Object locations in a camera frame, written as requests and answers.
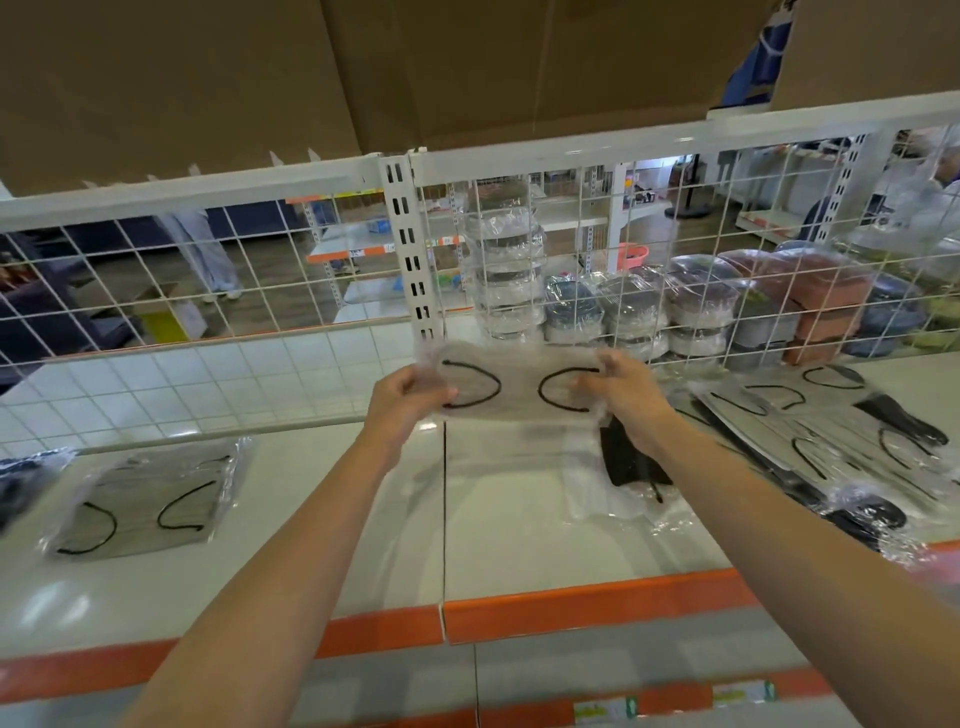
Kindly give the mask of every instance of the white wire grid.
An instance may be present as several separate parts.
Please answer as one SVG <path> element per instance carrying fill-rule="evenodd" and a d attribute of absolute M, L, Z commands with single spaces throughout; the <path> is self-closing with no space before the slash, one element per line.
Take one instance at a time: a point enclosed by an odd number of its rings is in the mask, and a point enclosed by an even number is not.
<path fill-rule="evenodd" d="M 960 348 L 960 204 L 956 201 L 960 185 L 950 186 L 960 175 L 960 139 L 955 132 L 946 127 L 898 134 L 896 143 L 891 141 L 881 150 L 884 159 L 877 169 L 883 174 L 868 187 L 872 194 L 853 200 L 853 207 L 843 203 L 858 167 L 866 165 L 861 156 L 868 139 L 865 134 L 737 150 L 735 161 L 727 154 L 726 169 L 717 171 L 718 157 L 714 157 L 707 174 L 697 178 L 691 177 L 693 157 L 687 156 L 679 159 L 670 184 L 653 189 L 639 184 L 633 190 L 616 188 L 612 180 L 618 179 L 618 170 L 611 166 L 454 182 L 450 196 L 459 198 L 467 211 L 467 224 L 461 224 L 458 234 L 467 241 L 464 278 L 476 303 L 479 327 L 490 339 L 626 347 L 648 354 L 645 358 L 668 347 L 669 352 L 654 356 L 651 363 L 681 372 L 703 364 L 743 370 L 760 362 L 769 366 L 782 360 L 852 361 Z M 697 163 L 703 170 L 703 161 Z M 623 166 L 630 182 L 651 179 L 649 174 L 644 177 L 650 171 L 649 162 Z M 505 183 L 522 190 L 526 199 L 516 194 L 497 197 Z M 493 202 L 484 204 L 485 196 Z M 629 209 L 625 220 L 640 219 L 627 222 L 622 234 L 614 230 L 608 236 L 621 200 Z M 681 212 L 688 204 L 693 208 L 711 205 L 712 210 L 677 220 L 664 218 L 660 208 L 648 216 L 636 215 L 663 201 L 679 206 Z M 558 226 L 555 221 L 561 209 L 568 219 Z M 598 209 L 610 211 L 602 222 L 596 219 Z M 855 212 L 838 216 L 843 209 Z M 808 212 L 812 225 L 804 224 Z M 550 227 L 543 220 L 551 221 Z M 524 230 L 511 228 L 517 224 Z M 571 234 L 557 235 L 561 229 Z M 737 315 L 742 297 L 736 306 L 730 304 L 728 325 L 720 326 L 711 317 L 708 297 L 729 285 L 718 275 L 724 266 L 718 256 L 743 249 L 772 254 L 778 244 L 796 240 L 801 233 L 808 239 L 806 245 L 839 256 L 810 264 L 804 263 L 810 260 L 807 255 L 795 255 L 776 267 L 741 271 L 741 279 L 752 283 L 755 294 L 766 292 L 779 304 L 776 312 L 751 315 L 752 324 L 765 319 L 771 333 L 782 331 L 780 322 L 795 321 L 799 314 L 800 325 L 788 341 L 768 339 L 759 348 L 739 348 L 732 331 L 734 316 L 738 327 L 744 318 Z M 864 237 L 871 235 L 882 239 L 885 247 L 864 244 Z M 504 262 L 505 247 L 513 250 L 509 263 Z M 631 255 L 637 252 L 646 257 L 642 265 L 632 267 L 638 258 Z M 691 254 L 701 255 L 706 267 L 698 278 L 684 283 L 670 270 L 679 262 L 678 255 Z M 628 268 L 646 279 L 649 271 L 667 274 L 658 306 L 662 326 L 655 337 L 626 339 L 611 324 L 624 314 Z M 607 273 L 598 275 L 597 270 Z M 898 279 L 893 282 L 901 292 L 883 298 L 876 295 L 873 286 L 879 274 Z M 484 305 L 491 297 L 490 282 L 497 278 L 514 298 L 504 303 L 501 296 L 501 305 Z M 820 302 L 812 303 L 809 294 L 803 301 L 794 301 L 802 284 L 812 279 L 818 287 L 813 298 Z M 558 280 L 570 284 L 562 291 Z M 611 301 L 610 285 L 617 281 L 619 296 Z M 598 284 L 605 284 L 604 295 L 598 292 Z M 676 291 L 684 286 L 687 300 L 702 293 L 699 306 L 678 317 Z M 851 286 L 859 290 L 853 294 L 855 303 L 849 295 L 842 304 L 830 303 L 838 300 L 841 289 Z M 569 327 L 571 319 L 579 331 L 558 331 Z M 913 319 L 914 324 L 906 326 L 904 319 Z M 667 343 L 661 343 L 660 337 Z"/>

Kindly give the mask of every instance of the floor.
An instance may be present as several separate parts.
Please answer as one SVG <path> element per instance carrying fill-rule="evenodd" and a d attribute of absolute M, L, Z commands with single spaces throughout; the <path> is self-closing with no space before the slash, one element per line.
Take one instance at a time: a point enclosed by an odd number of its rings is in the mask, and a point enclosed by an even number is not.
<path fill-rule="evenodd" d="M 733 224 L 739 211 L 736 203 L 725 206 L 725 198 L 713 200 L 709 188 L 700 188 L 695 192 L 695 206 L 714 203 L 709 215 L 687 220 L 673 220 L 660 214 L 642 218 L 624 230 L 621 242 L 647 245 L 650 248 L 648 261 L 655 264 L 666 262 L 672 255 L 757 247 L 760 242 L 757 237 L 740 231 Z M 197 299 L 208 325 L 205 336 L 239 336 L 329 324 L 338 310 L 332 286 L 336 286 L 343 296 L 348 284 L 356 277 L 376 278 L 399 273 L 395 255 L 379 255 L 338 262 L 336 269 L 332 270 L 332 279 L 328 274 L 331 269 L 306 261 L 312 247 L 313 240 L 307 233 L 226 243 L 225 248 L 236 266 L 243 287 L 251 290 L 245 291 L 237 301 L 221 298 L 217 304 L 211 304 L 201 303 Z M 568 254 L 573 248 L 573 231 L 548 234 L 549 255 Z M 457 265 L 452 248 L 434 249 L 434 255 L 441 270 L 449 270 Z M 94 260 L 97 275 L 119 303 L 132 302 L 148 289 L 151 275 L 160 283 L 179 281 L 182 295 L 204 292 L 176 248 L 147 251 L 139 259 L 127 255 Z M 601 260 L 595 267 L 602 265 Z M 89 286 L 98 288 L 95 281 Z M 131 305 L 123 308 L 128 314 L 133 314 Z"/>

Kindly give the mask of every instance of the shelf label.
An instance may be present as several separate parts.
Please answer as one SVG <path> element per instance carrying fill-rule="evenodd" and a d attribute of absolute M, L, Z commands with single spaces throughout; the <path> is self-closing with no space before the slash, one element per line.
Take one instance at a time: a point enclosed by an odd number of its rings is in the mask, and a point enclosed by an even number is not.
<path fill-rule="evenodd" d="M 777 688 L 769 680 L 750 680 L 713 686 L 713 707 L 737 703 L 770 703 L 777 699 Z"/>
<path fill-rule="evenodd" d="M 608 723 L 637 717 L 636 698 L 632 695 L 610 700 L 587 700 L 573 704 L 573 724 Z"/>

